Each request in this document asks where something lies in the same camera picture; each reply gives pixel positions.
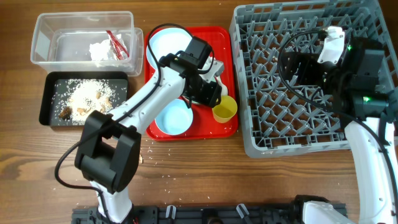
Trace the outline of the white plastic spoon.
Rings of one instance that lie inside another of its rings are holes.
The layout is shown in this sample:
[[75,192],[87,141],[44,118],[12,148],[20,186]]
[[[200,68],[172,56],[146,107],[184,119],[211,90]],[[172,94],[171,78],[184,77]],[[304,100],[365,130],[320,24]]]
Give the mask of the white plastic spoon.
[[220,77],[216,78],[217,83],[219,84],[219,86],[221,87],[221,96],[226,96],[228,95],[228,88],[226,87],[226,85],[221,81]]

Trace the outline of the light blue bowl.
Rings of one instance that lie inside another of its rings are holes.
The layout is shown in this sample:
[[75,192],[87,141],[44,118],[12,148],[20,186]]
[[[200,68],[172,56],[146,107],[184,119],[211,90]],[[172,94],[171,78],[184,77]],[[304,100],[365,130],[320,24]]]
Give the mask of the light blue bowl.
[[193,111],[181,99],[170,102],[155,118],[156,126],[165,134],[176,136],[186,132],[193,123]]

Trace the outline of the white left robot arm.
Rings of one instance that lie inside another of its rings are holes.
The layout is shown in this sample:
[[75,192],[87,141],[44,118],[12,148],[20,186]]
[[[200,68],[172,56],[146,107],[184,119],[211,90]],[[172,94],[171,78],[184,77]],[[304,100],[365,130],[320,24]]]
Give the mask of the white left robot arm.
[[96,191],[105,223],[124,223],[131,214],[127,186],[138,167],[141,135],[160,112],[182,95],[210,108],[221,103],[219,84],[203,78],[218,71],[203,68],[212,52],[210,44],[192,37],[185,50],[158,59],[156,74],[125,104],[87,117],[75,167]]

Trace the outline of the light blue plate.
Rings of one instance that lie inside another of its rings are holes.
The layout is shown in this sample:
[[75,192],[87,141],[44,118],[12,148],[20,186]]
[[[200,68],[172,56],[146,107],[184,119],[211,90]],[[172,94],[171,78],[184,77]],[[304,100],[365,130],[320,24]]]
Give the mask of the light blue plate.
[[157,60],[167,54],[176,54],[179,50],[184,51],[192,36],[181,28],[166,28],[156,32],[150,38],[150,47]]

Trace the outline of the white napkin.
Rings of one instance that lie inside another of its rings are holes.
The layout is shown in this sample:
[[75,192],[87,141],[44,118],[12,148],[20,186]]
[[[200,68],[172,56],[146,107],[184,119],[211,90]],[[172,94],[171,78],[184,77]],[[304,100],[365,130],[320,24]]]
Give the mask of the white napkin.
[[110,39],[90,44],[89,52],[92,61],[109,61],[118,59],[113,46],[111,45]]

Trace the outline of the yellow cup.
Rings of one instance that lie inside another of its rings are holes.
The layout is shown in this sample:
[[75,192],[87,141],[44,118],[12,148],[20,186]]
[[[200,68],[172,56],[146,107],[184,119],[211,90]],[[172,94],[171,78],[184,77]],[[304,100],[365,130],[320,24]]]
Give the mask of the yellow cup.
[[212,108],[212,113],[215,121],[226,123],[237,113],[237,110],[238,105],[235,99],[225,95],[221,97],[220,104]]

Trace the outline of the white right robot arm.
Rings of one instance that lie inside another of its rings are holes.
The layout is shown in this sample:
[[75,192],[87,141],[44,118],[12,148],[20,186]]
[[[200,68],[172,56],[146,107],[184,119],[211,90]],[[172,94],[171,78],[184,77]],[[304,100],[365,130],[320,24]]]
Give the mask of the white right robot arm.
[[359,190],[360,223],[397,223],[397,114],[391,94],[378,91],[382,44],[364,37],[345,43],[326,35],[319,55],[286,52],[277,59],[280,79],[288,90],[294,76],[332,95],[330,112],[338,114],[354,159]]

